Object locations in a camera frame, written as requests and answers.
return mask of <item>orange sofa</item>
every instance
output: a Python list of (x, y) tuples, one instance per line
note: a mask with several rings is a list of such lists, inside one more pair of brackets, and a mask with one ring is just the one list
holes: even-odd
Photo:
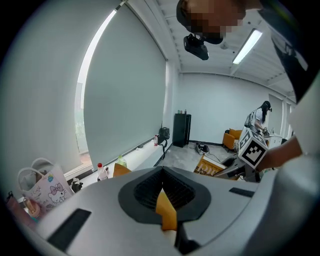
[(234, 148), (239, 144), (241, 132), (242, 130), (226, 130), (226, 132), (223, 135), (222, 144), (226, 146), (229, 150), (234, 150)]

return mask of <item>cardboard box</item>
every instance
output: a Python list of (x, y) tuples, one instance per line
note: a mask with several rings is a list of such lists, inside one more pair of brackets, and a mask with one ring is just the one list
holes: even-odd
[(212, 160), (206, 155), (203, 155), (193, 172), (196, 174), (202, 174), (212, 177), (214, 174), (224, 170), (225, 168), (227, 167), (223, 164)]

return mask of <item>floor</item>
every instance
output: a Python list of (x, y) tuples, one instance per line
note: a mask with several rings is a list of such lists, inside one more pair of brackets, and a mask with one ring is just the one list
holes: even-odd
[[(165, 154), (164, 160), (161, 160), (158, 166), (176, 167), (189, 172), (193, 172), (199, 163), (202, 155), (199, 155), (195, 150), (196, 143), (190, 142), (189, 145), (185, 145), (183, 148), (172, 145)], [(229, 153), (222, 146), (208, 145), (210, 148), (209, 158), (217, 161), (215, 156), (222, 162), (227, 157), (234, 154), (233, 151)]]

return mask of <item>black cabinet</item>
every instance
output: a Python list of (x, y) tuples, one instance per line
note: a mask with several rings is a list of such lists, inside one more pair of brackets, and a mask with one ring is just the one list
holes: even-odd
[(175, 114), (173, 124), (173, 145), (183, 148), (184, 145), (189, 144), (191, 127), (190, 114)]

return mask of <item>window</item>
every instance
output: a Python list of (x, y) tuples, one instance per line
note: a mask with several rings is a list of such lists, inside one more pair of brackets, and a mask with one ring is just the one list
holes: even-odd
[(88, 69), (90, 65), (91, 58), (94, 54), (96, 46), (100, 37), (102, 36), (104, 30), (106, 29), (108, 23), (116, 14), (116, 10), (113, 10), (112, 13), (105, 19), (100, 28), (97, 30), (94, 35), (86, 53), (83, 58), (78, 81), (75, 90), (74, 98), (74, 124), (75, 124), (75, 136), (77, 141), (77, 146), (79, 150), (80, 160), (82, 165), (75, 168), (73, 171), (76, 172), (81, 169), (86, 169), (89, 167), (92, 168), (92, 161), (88, 150), (86, 132), (85, 132), (85, 122), (84, 122), (84, 98), (85, 98), (85, 87), (86, 79), (88, 74)]

